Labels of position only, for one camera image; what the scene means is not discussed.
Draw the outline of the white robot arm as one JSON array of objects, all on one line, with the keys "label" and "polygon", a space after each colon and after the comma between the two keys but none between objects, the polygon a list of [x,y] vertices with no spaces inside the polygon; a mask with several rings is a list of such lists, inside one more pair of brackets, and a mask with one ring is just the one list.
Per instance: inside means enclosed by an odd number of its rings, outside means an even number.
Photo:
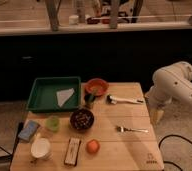
[{"label": "white robot arm", "polygon": [[185,61],[157,69],[146,93],[152,125],[162,118],[163,108],[175,98],[192,108],[192,65]]}]

